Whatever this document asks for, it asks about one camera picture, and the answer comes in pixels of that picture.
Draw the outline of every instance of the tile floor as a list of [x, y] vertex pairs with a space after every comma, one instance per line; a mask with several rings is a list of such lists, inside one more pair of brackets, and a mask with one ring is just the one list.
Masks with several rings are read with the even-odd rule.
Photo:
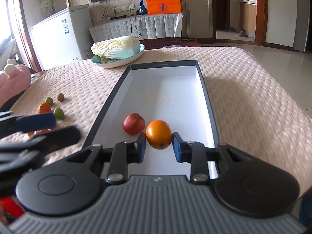
[[217, 39], [223, 39], [223, 40], [246, 40], [246, 41], [255, 41], [254, 38], [240, 37], [240, 36], [236, 36], [236, 34], [238, 34], [238, 32], [228, 32], [228, 31], [217, 30], [217, 31], [216, 31], [216, 38], [217, 38]]
[[244, 44], [214, 43], [202, 46], [245, 49], [262, 63], [312, 119], [312, 54]]

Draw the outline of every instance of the apple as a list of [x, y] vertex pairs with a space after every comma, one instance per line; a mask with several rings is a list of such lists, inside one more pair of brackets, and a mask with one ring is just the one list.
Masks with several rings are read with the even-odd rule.
[[122, 122], [122, 128], [131, 135], [136, 135], [143, 131], [145, 120], [138, 113], [129, 114]]

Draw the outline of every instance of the patterned wallpaper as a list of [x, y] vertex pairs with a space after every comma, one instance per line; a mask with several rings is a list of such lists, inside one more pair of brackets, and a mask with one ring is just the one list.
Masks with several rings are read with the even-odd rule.
[[[90, 0], [71, 0], [71, 6], [77, 6], [77, 5], [83, 5], [83, 4], [89, 4], [89, 10], [90, 10], [90, 16], [91, 16], [91, 21], [93, 25], [98, 25], [102, 21], [102, 17], [105, 11], [105, 15], [108, 16], [114, 16], [114, 13], [112, 11], [112, 8], [115, 7], [120, 7], [128, 4], [135, 4], [135, 10], [132, 10], [131, 13], [130, 11], [123, 11], [116, 13], [116, 16], [118, 15], [130, 15], [134, 14], [139, 5], [140, 2], [139, 0], [103, 0], [95, 3], [91, 3]], [[183, 14], [185, 16], [185, 2], [182, 0], [182, 6], [183, 6]], [[182, 20], [182, 36], [187, 36], [186, 33], [186, 18], [183, 17]]]

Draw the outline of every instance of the pink quilted tablecloth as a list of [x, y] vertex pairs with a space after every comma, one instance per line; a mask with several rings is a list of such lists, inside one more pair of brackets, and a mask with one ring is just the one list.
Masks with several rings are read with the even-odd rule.
[[[248, 52], [234, 47], [185, 47], [145, 51], [133, 63], [196, 59], [208, 89], [221, 142], [282, 168], [298, 180], [301, 194], [312, 184], [312, 120]], [[15, 114], [35, 114], [47, 96], [62, 92], [63, 124], [77, 124], [79, 144], [49, 155], [54, 162], [81, 149], [114, 85], [125, 70], [102, 69], [84, 60], [51, 69], [14, 104]], [[14, 134], [4, 140], [28, 137]]]

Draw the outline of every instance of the sticker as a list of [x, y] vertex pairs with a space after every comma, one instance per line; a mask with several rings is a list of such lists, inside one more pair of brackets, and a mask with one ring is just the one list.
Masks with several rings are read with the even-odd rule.
[[68, 29], [68, 25], [67, 25], [67, 20], [66, 19], [63, 20], [63, 27], [64, 27], [65, 33], [69, 33], [69, 29]]

